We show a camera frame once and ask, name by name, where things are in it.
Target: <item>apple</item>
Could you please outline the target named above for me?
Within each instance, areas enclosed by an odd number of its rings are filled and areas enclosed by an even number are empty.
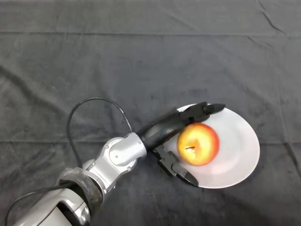
[[[185,127],[177,141],[179,155],[194,166],[210,163],[216,157],[219,146],[217,133],[203,123],[194,123]]]

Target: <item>gray cloth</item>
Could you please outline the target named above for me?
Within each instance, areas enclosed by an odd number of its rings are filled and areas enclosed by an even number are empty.
[[[297,0],[0,0],[0,220],[8,204],[75,167],[65,123],[107,97],[137,131],[190,103],[225,103],[254,128],[254,173],[225,189],[170,178],[153,156],[119,182],[92,225],[301,224],[301,3]],[[86,161],[128,132],[103,102],[72,134]],[[40,196],[20,202],[13,224]]]

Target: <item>table surface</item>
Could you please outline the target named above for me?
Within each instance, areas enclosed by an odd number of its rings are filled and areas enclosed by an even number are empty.
[[[225,103],[253,127],[261,156],[248,179],[216,190],[147,156],[92,226],[299,226],[300,11],[297,0],[0,0],[0,220],[76,166],[66,119],[98,96],[135,131],[172,107]],[[83,105],[71,129],[84,161],[128,132],[102,102]],[[15,206],[10,225],[39,197]]]

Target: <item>black cable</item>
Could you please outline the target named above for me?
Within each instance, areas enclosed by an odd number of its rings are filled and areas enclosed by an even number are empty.
[[[85,99],[85,100],[82,100],[82,101],[80,101],[79,103],[77,103],[77,104],[73,107],[73,109],[71,110],[71,112],[69,113],[68,120],[67,120],[66,130],[67,130],[67,137],[68,137],[68,139],[69,139],[69,142],[70,142],[72,151],[73,151],[73,153],[74,153],[74,155],[75,155],[77,164],[78,164],[78,166],[79,166],[80,168],[83,168],[83,164],[82,164],[82,161],[81,161],[81,159],[80,159],[80,157],[79,157],[79,153],[78,153],[77,150],[76,150],[76,147],[75,147],[75,145],[74,145],[73,139],[72,139],[72,137],[71,137],[71,133],[70,133],[70,122],[71,122],[71,118],[72,118],[72,116],[73,116],[75,110],[76,110],[79,106],[81,106],[83,103],[88,102],[88,101],[90,101],[90,100],[104,100],[104,101],[106,101],[106,102],[109,102],[109,103],[115,105],[115,106],[121,111],[121,113],[122,113],[124,119],[125,119],[126,122],[127,122],[127,125],[128,125],[128,127],[129,127],[130,131],[133,132],[133,131],[132,131],[132,127],[131,127],[131,125],[130,125],[130,123],[129,123],[127,117],[126,117],[126,114],[124,113],[124,111],[122,110],[122,108],[121,108],[118,104],[116,104],[114,101],[109,100],[109,99],[106,99],[106,98],[102,98],[102,97],[92,97],[92,98]],[[72,183],[66,183],[66,184],[60,185],[60,186],[54,186],[54,187],[43,188],[43,189],[39,189],[39,190],[36,190],[36,191],[33,191],[33,192],[29,192],[29,193],[27,193],[27,194],[24,194],[24,195],[18,197],[17,199],[15,199],[15,200],[13,201],[13,203],[10,205],[10,207],[9,207],[7,213],[6,213],[6,216],[5,216],[5,226],[8,226],[8,216],[9,216],[10,211],[12,210],[12,208],[14,207],[14,205],[16,205],[17,202],[19,202],[20,200],[22,200],[22,199],[24,199],[24,198],[26,198],[26,197],[35,195],[35,194],[44,193],[44,192],[50,192],[50,191],[59,190],[59,189],[62,189],[62,188],[68,188],[68,187],[71,186],[71,185],[72,185]]]
[[[29,192],[27,194],[24,194],[24,195],[18,197],[17,199],[15,199],[12,202],[12,204],[10,205],[10,207],[9,207],[7,213],[6,213],[6,216],[5,216],[5,226],[8,226],[8,216],[9,216],[10,211],[12,210],[12,208],[14,207],[14,205],[16,205],[17,202],[19,202],[20,200],[22,200],[24,198],[27,198],[29,196],[35,195],[35,194],[44,193],[44,192],[50,192],[50,191],[59,190],[59,189],[62,189],[62,188],[68,188],[71,185],[73,185],[73,183],[66,183],[64,185],[43,188],[43,189],[39,189],[39,190],[36,190],[36,191],[33,191],[33,192]]]
[[[68,117],[68,120],[67,120],[66,131],[67,131],[67,137],[68,137],[68,139],[69,139],[69,142],[70,142],[72,151],[73,151],[73,153],[74,153],[74,155],[75,155],[77,164],[78,164],[78,166],[79,166],[80,168],[83,168],[83,163],[82,163],[82,161],[81,161],[81,159],[80,159],[80,157],[79,157],[79,153],[78,153],[78,151],[76,150],[76,147],[75,147],[75,145],[74,145],[73,139],[72,139],[71,134],[70,134],[70,122],[71,122],[71,118],[72,118],[72,116],[73,116],[75,110],[76,110],[79,106],[81,106],[83,103],[88,102],[88,101],[91,101],[91,100],[104,100],[104,101],[106,101],[106,102],[109,102],[109,103],[115,105],[115,106],[121,111],[121,113],[122,113],[124,119],[125,119],[126,122],[127,122],[127,125],[128,125],[128,127],[129,127],[130,131],[133,132],[133,131],[132,131],[132,127],[131,127],[131,125],[130,125],[130,123],[128,122],[128,119],[127,119],[127,117],[126,117],[126,114],[124,113],[124,111],[122,110],[122,108],[121,108],[118,104],[116,104],[114,101],[109,100],[109,99],[106,99],[106,98],[102,98],[102,97],[92,97],[92,98],[85,99],[85,100],[82,100],[82,101],[78,102],[78,103],[73,107],[73,109],[71,110],[71,112],[70,112],[70,114],[69,114],[69,117]]]

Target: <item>white plate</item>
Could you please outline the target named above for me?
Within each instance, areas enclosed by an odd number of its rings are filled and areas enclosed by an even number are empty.
[[[178,109],[184,111],[191,105]],[[258,138],[241,116],[225,108],[212,114],[203,122],[213,128],[220,139],[217,156],[205,166],[192,166],[184,161],[180,164],[198,180],[199,187],[229,187],[246,179],[255,169],[260,155]],[[172,151],[178,157],[178,135],[164,144],[166,151]]]

